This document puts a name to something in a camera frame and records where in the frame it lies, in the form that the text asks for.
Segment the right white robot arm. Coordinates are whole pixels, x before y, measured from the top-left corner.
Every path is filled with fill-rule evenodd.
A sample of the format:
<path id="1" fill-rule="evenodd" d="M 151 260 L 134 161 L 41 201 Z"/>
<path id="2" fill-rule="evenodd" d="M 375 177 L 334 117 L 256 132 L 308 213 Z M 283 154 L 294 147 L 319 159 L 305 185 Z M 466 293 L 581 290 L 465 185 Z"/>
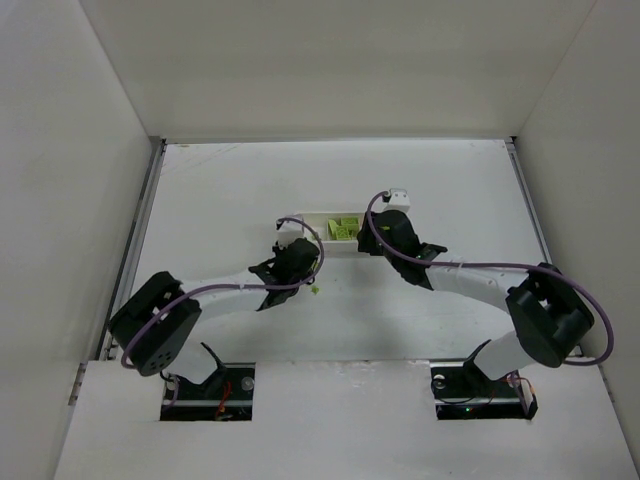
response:
<path id="1" fill-rule="evenodd" d="M 419 240 L 407 215 L 368 212 L 358 250 L 383 256 L 407 283 L 458 294 L 507 313 L 513 330 L 482 343 L 465 360 L 473 380 L 498 380 L 531 364 L 560 367 L 594 325 L 594 317 L 551 264 L 469 268 L 444 246 Z"/>

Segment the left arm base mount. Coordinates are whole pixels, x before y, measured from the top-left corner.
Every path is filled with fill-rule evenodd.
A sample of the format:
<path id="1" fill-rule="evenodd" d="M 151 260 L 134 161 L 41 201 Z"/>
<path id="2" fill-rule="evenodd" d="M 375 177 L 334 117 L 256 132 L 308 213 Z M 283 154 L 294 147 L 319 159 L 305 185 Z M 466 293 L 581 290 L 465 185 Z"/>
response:
<path id="1" fill-rule="evenodd" d="M 204 342 L 189 344 L 162 372 L 160 419 L 165 422 L 249 421 L 253 413 L 256 365 L 224 362 Z"/>

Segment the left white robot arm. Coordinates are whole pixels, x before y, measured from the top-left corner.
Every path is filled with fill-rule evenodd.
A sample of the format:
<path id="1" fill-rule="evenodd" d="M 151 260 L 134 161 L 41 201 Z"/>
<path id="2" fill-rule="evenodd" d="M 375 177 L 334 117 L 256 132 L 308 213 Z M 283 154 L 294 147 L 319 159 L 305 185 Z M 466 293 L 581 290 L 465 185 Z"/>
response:
<path id="1" fill-rule="evenodd" d="M 274 256 L 208 285 L 182 283 L 158 272 L 113 315 L 108 330 L 122 348 L 127 368 L 149 377 L 163 373 L 202 390 L 221 381 L 222 361 L 191 333 L 199 323 L 284 304 L 314 281 L 324 249 L 305 238 L 274 247 Z"/>

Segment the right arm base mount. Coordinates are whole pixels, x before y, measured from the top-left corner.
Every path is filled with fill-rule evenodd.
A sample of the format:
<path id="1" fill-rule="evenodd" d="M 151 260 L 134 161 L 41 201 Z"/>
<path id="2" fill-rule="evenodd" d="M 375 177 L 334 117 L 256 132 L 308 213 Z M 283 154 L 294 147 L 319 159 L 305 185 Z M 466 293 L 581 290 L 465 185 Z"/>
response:
<path id="1" fill-rule="evenodd" d="M 478 353 L 488 343 L 482 343 L 465 359 L 430 363 L 430 388 L 438 420 L 531 421 L 537 414 L 535 389 L 518 370 L 491 380 L 475 365 Z"/>

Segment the green 2x2 lego brick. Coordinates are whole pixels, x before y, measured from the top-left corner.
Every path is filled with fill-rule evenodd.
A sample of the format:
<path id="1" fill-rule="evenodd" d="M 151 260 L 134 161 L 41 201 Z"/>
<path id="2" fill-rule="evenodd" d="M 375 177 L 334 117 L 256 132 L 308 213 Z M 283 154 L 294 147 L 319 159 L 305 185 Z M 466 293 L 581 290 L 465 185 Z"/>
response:
<path id="1" fill-rule="evenodd" d="M 340 225 L 344 227 L 357 228 L 360 225 L 359 218 L 357 216 L 347 216 L 340 218 Z"/>

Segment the green slope lego brick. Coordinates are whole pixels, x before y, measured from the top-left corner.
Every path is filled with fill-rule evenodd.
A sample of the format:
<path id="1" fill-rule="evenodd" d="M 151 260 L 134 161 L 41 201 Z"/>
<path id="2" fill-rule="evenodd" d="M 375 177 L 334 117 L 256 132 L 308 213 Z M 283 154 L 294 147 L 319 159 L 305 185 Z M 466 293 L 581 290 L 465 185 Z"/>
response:
<path id="1" fill-rule="evenodd" d="M 327 220 L 327 230 L 331 240 L 337 239 L 337 228 L 338 224 L 334 219 Z"/>

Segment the green 2x2 lego plate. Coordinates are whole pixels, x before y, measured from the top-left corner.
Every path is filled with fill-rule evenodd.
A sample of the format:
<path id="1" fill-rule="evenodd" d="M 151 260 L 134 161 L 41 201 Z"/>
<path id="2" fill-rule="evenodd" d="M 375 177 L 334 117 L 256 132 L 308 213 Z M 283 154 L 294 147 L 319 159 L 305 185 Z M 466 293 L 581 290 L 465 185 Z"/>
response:
<path id="1" fill-rule="evenodd" d="M 336 226 L 332 230 L 332 235 L 335 241 L 350 241 L 352 239 L 351 231 L 347 226 Z"/>

